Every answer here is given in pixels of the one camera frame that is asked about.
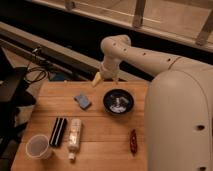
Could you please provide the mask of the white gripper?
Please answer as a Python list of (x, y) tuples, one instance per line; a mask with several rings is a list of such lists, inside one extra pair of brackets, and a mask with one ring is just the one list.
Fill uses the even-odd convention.
[(104, 62), (101, 63), (100, 66), (100, 73), (97, 72), (93, 81), (92, 81), (92, 86), (95, 87), (97, 86), (102, 79), (103, 80), (108, 80), (112, 79), (116, 84), (118, 84), (118, 71), (119, 67), (116, 65), (110, 65), (107, 66)]

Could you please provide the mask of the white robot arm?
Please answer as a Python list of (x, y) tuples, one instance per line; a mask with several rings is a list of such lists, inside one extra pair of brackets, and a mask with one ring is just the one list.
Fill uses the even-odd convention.
[(153, 77), (144, 105), (148, 171), (213, 171), (213, 65), (133, 47), (126, 35), (101, 41), (97, 85), (123, 61)]

